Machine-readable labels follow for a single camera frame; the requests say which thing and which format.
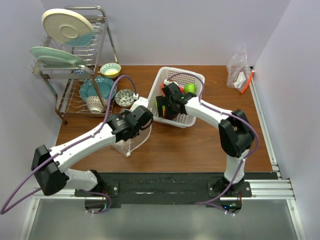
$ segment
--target wooden table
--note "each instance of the wooden table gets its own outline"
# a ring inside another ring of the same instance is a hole
[[[203,100],[223,109],[242,109],[245,112],[261,142],[259,150],[248,158],[245,171],[272,171],[250,89],[241,94],[236,89],[228,88],[225,66],[175,67],[204,75]],[[121,74],[131,76],[139,95],[147,98],[160,68],[161,66],[123,66]],[[131,83],[126,79],[121,80],[118,90],[126,88],[132,89]],[[114,104],[113,112],[119,113],[120,107]],[[69,117],[67,120],[68,124],[61,126],[57,145],[93,129],[103,119]],[[218,130],[201,119],[197,119],[192,127],[187,128],[154,122],[149,139],[129,157],[108,146],[85,157],[72,168],[81,171],[94,169],[98,172],[224,172],[226,157],[220,146]]]

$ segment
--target white wall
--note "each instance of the white wall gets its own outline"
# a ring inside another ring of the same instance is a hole
[[[99,5],[123,65],[226,65],[241,43],[256,63],[290,0],[42,0]],[[102,63],[114,62],[109,40]]]
[[[320,234],[319,24],[319,1],[291,0],[254,74],[280,171],[292,180],[309,240]]]
[[[56,143],[60,119],[45,84],[31,73],[29,49],[39,46],[44,34],[40,0],[4,1],[0,14],[0,205],[30,173],[35,149]],[[17,194],[29,193],[35,179]],[[30,200],[0,215],[0,239],[19,238]]]

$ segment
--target perforated basket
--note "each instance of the perforated basket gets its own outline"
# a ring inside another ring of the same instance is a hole
[[[152,109],[153,119],[154,121],[169,124],[172,126],[176,126],[179,128],[186,128],[191,127],[196,122],[195,116],[185,115],[185,114],[179,114],[176,118],[173,120],[164,119],[162,117],[159,117],[158,110],[156,108],[156,97],[161,96],[161,83],[164,82],[165,79],[171,77],[174,74],[177,73],[189,73],[194,74],[197,77],[199,77],[203,82],[205,82],[205,77],[199,73],[183,70],[175,67],[162,67],[160,68],[158,74],[156,75],[156,78],[154,80],[154,83],[152,85],[151,91],[148,96],[149,104],[148,108]],[[202,84],[199,82],[198,79],[196,79],[193,76],[180,74],[178,76],[175,76],[171,79],[174,82],[177,82],[179,86],[184,87],[185,85],[189,83],[193,83],[196,86],[196,95],[198,96],[202,90]]]

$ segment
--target green plate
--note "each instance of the green plate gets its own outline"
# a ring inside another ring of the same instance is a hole
[[[30,53],[45,65],[86,65],[86,61],[81,57],[66,51],[45,47],[35,46],[30,49]]]

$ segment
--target wire shelf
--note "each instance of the wire shelf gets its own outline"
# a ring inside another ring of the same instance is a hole
[[[83,15],[93,26],[94,34],[91,43],[84,47],[71,47],[53,39],[51,36],[44,36],[42,47],[62,50],[82,58],[85,65],[44,65],[40,60],[33,60],[32,73],[49,87],[55,97],[55,112],[60,116],[64,124],[68,122],[65,116],[103,116],[104,113],[91,113],[85,102],[82,101],[79,90],[82,84],[81,80],[91,79],[97,95],[102,102],[102,95],[96,84],[95,78],[100,75],[100,58],[102,48],[105,42],[105,36],[108,34],[114,55],[114,62],[118,63],[118,58],[110,33],[107,16],[100,6],[66,6],[65,9],[72,11],[86,11],[92,13],[99,11],[97,15]],[[76,74],[75,70],[82,70],[83,74]],[[53,85],[55,80],[66,80],[66,88],[63,92],[61,101],[58,102],[58,94]],[[114,101],[110,105],[110,112],[113,110]]]

